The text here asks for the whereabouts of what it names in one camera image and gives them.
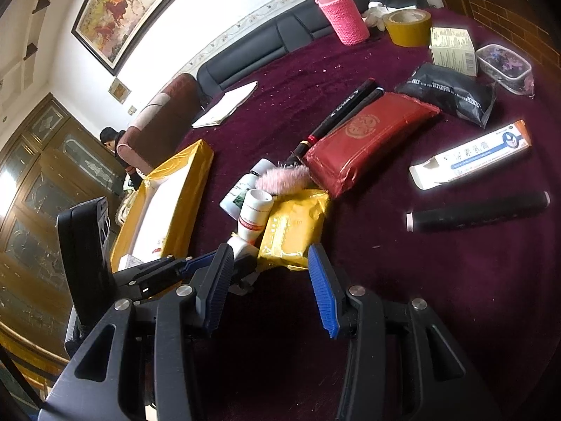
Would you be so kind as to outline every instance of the tape roll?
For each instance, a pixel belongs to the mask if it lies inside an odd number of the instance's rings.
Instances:
[[[257,247],[247,243],[240,236],[232,236],[226,243],[232,247],[232,250],[234,250],[234,260],[237,260],[245,255],[251,255],[257,258],[257,253],[259,253],[259,249]]]
[[[402,47],[419,47],[430,44],[430,13],[423,9],[402,9],[384,17],[392,42]]]

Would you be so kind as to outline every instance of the silver screw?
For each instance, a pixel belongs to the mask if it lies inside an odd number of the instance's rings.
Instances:
[[[192,292],[193,292],[193,288],[190,285],[181,285],[178,286],[176,289],[176,294],[181,297],[188,296]]]
[[[424,299],[415,298],[411,301],[411,305],[415,310],[425,310],[428,307],[428,304]]]
[[[364,289],[364,286],[353,285],[349,288],[349,293],[351,293],[352,296],[357,296],[359,298],[360,296],[364,296],[364,294],[366,294],[366,290]]]
[[[131,301],[128,299],[119,299],[115,302],[115,310],[121,312],[122,310],[127,310],[131,306]]]

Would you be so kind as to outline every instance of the red tissue pack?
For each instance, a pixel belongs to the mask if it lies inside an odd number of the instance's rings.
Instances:
[[[439,113],[431,104],[386,93],[315,144],[304,163],[313,180],[336,198],[421,123]]]

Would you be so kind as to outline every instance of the pink fuzzy pom-pom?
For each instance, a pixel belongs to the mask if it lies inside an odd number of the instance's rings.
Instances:
[[[257,179],[255,188],[264,189],[274,196],[293,195],[306,188],[310,182],[310,171],[305,166],[273,168]]]

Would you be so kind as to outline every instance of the purple tablecloth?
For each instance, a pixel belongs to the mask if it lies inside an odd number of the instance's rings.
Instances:
[[[434,10],[437,26],[467,27],[477,47],[501,41],[471,19]],[[402,48],[386,33],[353,46],[327,36],[252,74],[259,88],[221,126],[190,131],[215,151],[191,254],[214,250],[235,222],[218,203],[261,157],[284,160],[365,78],[386,89],[430,61],[426,48]],[[535,71],[536,100],[498,87],[487,131],[524,119],[531,152],[457,185],[419,190],[408,167],[482,135],[442,115],[333,201],[322,242],[332,263],[381,297],[422,297],[440,315],[492,390],[514,413],[548,365],[561,336],[561,95]],[[547,190],[535,218],[431,234],[407,233],[405,213],[449,203]],[[277,268],[255,292],[230,295],[219,330],[198,350],[210,420],[334,419],[347,344],[322,329],[309,276]]]

